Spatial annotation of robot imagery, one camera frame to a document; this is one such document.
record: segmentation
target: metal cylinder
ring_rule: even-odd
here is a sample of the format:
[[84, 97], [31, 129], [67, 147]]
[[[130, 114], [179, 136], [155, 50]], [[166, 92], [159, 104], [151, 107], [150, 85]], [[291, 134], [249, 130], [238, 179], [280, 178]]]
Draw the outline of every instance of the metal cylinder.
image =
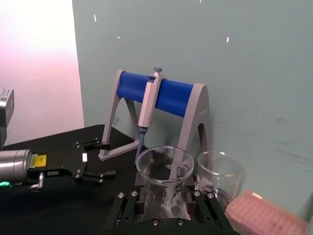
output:
[[30, 159], [29, 149], [0, 151], [0, 182], [8, 181], [11, 184], [26, 182]]

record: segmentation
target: green light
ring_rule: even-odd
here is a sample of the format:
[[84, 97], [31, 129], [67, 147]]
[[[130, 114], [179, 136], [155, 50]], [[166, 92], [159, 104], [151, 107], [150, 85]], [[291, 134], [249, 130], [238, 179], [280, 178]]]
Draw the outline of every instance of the green light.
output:
[[0, 186], [9, 186], [9, 185], [10, 185], [9, 182], [6, 181], [0, 182]]

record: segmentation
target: glass beaker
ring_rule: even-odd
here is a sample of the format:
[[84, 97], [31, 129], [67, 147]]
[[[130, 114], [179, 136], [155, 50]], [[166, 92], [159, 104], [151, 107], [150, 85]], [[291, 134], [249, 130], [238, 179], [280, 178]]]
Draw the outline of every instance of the glass beaker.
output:
[[243, 182], [244, 167], [224, 152], [206, 152], [197, 159], [195, 189], [202, 193], [213, 192], [223, 211], [235, 199]]
[[185, 202], [185, 181], [194, 168], [190, 154], [180, 148], [158, 146], [142, 152], [136, 167], [145, 182], [143, 220], [190, 219]]

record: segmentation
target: yellow label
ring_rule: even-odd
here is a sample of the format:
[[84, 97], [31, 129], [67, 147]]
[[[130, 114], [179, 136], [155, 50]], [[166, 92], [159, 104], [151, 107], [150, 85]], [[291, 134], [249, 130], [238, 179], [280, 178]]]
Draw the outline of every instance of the yellow label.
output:
[[32, 166], [33, 167], [43, 167], [45, 166], [47, 155], [37, 155], [33, 157]]

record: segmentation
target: teal wall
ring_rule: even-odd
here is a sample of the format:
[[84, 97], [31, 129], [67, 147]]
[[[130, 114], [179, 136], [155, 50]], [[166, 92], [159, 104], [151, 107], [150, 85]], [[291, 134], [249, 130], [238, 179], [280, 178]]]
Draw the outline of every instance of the teal wall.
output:
[[[85, 125], [105, 122], [118, 69], [159, 66], [204, 83], [213, 148], [244, 164], [243, 189], [310, 218], [313, 1], [74, 0], [73, 9]], [[155, 112], [145, 144], [176, 144], [181, 123]], [[124, 104], [114, 125], [132, 135]]]

